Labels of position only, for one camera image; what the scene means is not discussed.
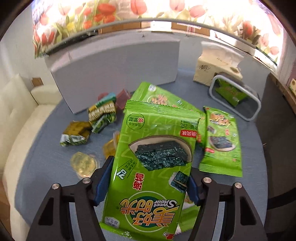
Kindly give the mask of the wooden side shelf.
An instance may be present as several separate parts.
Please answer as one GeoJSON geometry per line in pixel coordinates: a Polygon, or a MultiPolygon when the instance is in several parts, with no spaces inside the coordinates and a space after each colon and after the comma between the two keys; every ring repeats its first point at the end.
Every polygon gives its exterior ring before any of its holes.
{"type": "Polygon", "coordinates": [[[287,100],[288,104],[290,105],[290,107],[293,109],[293,111],[295,113],[295,108],[296,108],[295,96],[290,92],[290,90],[285,85],[283,85],[276,78],[276,76],[273,73],[269,73],[268,76],[270,77],[272,82],[278,87],[278,89],[283,94],[283,96],[287,100]]]}

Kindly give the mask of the green seaweed pack underneath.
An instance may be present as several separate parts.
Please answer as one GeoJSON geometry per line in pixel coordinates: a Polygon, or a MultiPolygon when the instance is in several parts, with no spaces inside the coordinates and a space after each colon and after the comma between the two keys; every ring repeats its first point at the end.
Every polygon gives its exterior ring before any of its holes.
{"type": "Polygon", "coordinates": [[[194,227],[199,210],[200,207],[191,201],[186,193],[175,235],[187,232],[194,227]]]}

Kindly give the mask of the green white snack packet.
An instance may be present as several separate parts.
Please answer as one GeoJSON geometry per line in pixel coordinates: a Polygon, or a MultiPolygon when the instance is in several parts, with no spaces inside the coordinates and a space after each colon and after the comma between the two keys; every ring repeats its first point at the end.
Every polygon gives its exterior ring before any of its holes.
{"type": "Polygon", "coordinates": [[[116,95],[111,92],[88,108],[88,119],[93,133],[101,132],[107,125],[116,120],[116,95]]]}

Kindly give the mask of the green seaweed pack front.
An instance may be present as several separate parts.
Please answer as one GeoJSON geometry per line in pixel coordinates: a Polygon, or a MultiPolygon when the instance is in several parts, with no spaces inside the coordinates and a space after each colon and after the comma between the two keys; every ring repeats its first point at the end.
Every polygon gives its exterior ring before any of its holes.
{"type": "Polygon", "coordinates": [[[199,113],[129,100],[100,226],[133,240],[172,240],[184,204],[199,113]]]}

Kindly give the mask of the olive gold snack packet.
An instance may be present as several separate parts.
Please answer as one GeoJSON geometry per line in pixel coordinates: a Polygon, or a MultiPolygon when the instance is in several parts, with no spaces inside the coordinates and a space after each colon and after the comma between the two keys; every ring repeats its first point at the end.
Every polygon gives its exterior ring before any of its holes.
{"type": "Polygon", "coordinates": [[[88,121],[72,121],[61,135],[61,146],[86,144],[91,135],[92,125],[88,121]]]}

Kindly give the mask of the cream cardboard box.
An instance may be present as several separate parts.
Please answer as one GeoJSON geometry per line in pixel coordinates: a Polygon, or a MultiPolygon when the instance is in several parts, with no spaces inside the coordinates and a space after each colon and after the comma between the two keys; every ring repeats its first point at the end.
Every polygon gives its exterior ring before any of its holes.
{"type": "Polygon", "coordinates": [[[290,84],[289,84],[289,90],[290,92],[296,96],[296,80],[293,78],[291,81],[290,81],[290,84]]]}

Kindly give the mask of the white leather sofa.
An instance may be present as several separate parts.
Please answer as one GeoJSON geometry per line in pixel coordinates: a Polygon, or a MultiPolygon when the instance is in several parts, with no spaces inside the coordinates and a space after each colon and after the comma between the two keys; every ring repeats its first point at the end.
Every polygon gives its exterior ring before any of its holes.
{"type": "Polygon", "coordinates": [[[25,240],[29,231],[15,208],[20,173],[41,126],[61,99],[56,85],[28,90],[18,74],[1,89],[1,181],[10,205],[14,240],[25,240]]]}

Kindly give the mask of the black white digital clock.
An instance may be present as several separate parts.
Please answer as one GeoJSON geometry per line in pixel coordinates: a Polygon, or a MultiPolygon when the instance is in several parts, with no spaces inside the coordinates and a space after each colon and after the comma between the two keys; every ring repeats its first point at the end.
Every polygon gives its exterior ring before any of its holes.
{"type": "Polygon", "coordinates": [[[213,77],[209,95],[245,121],[255,120],[261,110],[258,93],[225,72],[219,72],[213,77]]]}

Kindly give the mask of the green seaweed pack back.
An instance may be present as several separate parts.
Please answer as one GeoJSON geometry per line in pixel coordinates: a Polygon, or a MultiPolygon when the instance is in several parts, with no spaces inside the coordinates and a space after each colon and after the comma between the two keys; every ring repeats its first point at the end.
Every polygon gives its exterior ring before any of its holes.
{"type": "Polygon", "coordinates": [[[136,91],[133,93],[132,100],[151,102],[153,104],[167,105],[175,108],[183,108],[191,111],[196,111],[200,115],[200,120],[197,129],[197,142],[204,148],[206,142],[206,114],[204,111],[197,109],[189,102],[180,97],[164,90],[159,86],[148,82],[142,82],[136,91]]]}

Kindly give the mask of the tulip print roller blind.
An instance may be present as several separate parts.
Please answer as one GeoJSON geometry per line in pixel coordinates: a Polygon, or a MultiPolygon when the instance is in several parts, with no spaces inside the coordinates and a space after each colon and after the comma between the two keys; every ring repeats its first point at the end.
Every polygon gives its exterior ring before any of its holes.
{"type": "Polygon", "coordinates": [[[139,28],[216,37],[249,52],[276,70],[284,29],[260,1],[33,1],[35,57],[50,54],[71,39],[100,34],[105,26],[136,22],[139,28]]]}

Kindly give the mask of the orange jelly cup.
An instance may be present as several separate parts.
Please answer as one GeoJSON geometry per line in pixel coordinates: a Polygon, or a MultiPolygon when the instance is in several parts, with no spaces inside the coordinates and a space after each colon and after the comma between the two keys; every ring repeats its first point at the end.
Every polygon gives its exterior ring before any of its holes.
{"type": "Polygon", "coordinates": [[[109,156],[115,156],[116,149],[119,141],[120,132],[116,131],[113,133],[113,138],[104,144],[103,146],[103,154],[107,159],[109,156]]]}

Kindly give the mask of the green seaweed pack right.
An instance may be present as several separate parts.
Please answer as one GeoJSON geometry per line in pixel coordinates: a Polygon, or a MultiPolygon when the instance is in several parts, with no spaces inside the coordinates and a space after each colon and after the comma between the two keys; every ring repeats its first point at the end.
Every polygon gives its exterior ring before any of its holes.
{"type": "Polygon", "coordinates": [[[201,172],[243,176],[241,145],[236,119],[217,108],[204,107],[206,139],[201,172]]]}

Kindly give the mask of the tissue pack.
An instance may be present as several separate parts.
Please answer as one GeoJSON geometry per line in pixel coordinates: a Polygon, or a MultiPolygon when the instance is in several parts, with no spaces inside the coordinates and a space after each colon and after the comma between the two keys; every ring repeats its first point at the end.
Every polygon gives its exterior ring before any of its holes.
{"type": "Polygon", "coordinates": [[[231,48],[214,42],[201,42],[202,54],[197,59],[193,80],[203,85],[210,86],[213,77],[224,72],[231,77],[242,80],[243,76],[238,64],[244,56],[231,48]]]}

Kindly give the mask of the green seaweed pack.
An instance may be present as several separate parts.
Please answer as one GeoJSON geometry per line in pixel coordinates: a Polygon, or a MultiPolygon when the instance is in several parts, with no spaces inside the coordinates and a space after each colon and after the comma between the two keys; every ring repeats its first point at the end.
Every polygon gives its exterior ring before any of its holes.
{"type": "Polygon", "coordinates": [[[243,176],[241,145],[236,119],[217,108],[204,107],[206,139],[201,172],[243,176]]]}
{"type": "Polygon", "coordinates": [[[100,226],[133,240],[172,240],[184,204],[199,113],[129,100],[100,226]]]}
{"type": "Polygon", "coordinates": [[[175,108],[183,108],[191,111],[196,111],[200,115],[200,120],[197,129],[197,142],[204,148],[206,142],[206,114],[204,111],[197,109],[189,102],[180,97],[164,90],[159,86],[148,82],[142,82],[136,91],[133,93],[132,100],[151,102],[153,104],[167,105],[175,108]]]}

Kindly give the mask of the white storage box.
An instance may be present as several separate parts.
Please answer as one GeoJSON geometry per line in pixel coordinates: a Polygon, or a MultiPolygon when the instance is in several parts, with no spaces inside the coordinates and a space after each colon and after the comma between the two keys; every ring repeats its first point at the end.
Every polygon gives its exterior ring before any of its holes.
{"type": "Polygon", "coordinates": [[[80,43],[45,61],[69,109],[79,113],[104,92],[175,81],[179,49],[180,41],[171,36],[131,33],[80,43]]]}

